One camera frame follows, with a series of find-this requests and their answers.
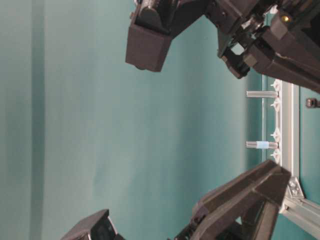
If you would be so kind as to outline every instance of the aluminum frame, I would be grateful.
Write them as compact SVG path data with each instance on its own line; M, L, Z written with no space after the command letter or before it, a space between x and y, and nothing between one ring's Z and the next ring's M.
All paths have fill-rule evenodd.
M303 195L300 179L300 89L297 85L276 80L279 106L276 108L276 127L280 131L279 163L292 174L280 213L306 232L320 239L320 205ZM291 186L297 192L292 194Z

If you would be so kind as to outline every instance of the black mechanical part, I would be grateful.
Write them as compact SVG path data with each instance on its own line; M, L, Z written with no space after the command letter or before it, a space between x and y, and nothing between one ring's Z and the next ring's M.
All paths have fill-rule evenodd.
M305 106L308 109L320 108L320 101L318 101L316 98L307 98L305 101Z
M290 177L271 160L261 163L207 193L174 239L270 240Z
M79 221L61 240L125 240L115 230L109 210L104 209Z
M278 6L270 26L267 12ZM142 0L128 33L126 62L162 70L172 40L205 15L218 29L218 57L237 77L250 68L320 93L320 1ZM240 44L244 51L235 54Z

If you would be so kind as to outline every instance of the metal rod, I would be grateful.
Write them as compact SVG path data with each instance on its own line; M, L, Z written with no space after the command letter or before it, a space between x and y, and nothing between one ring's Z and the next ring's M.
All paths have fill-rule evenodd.
M277 98L279 94L276 91L247 91L248 98Z
M246 147L248 149L277 149L279 145L277 142L270 141L247 141Z

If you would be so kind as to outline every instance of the metal standoff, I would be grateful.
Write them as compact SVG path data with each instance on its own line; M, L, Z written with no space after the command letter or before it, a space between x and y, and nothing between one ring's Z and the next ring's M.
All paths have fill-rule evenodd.
M279 96L276 91L246 91L248 98L272 98L275 99Z
M246 147L248 149L277 149L279 145L277 142L270 141L247 141Z

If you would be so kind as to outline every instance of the gripper jaw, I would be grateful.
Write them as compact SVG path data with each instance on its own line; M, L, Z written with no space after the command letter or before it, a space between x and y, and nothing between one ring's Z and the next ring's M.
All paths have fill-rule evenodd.
M207 193L176 240L270 240L291 174L268 160ZM236 222L241 218L242 224Z

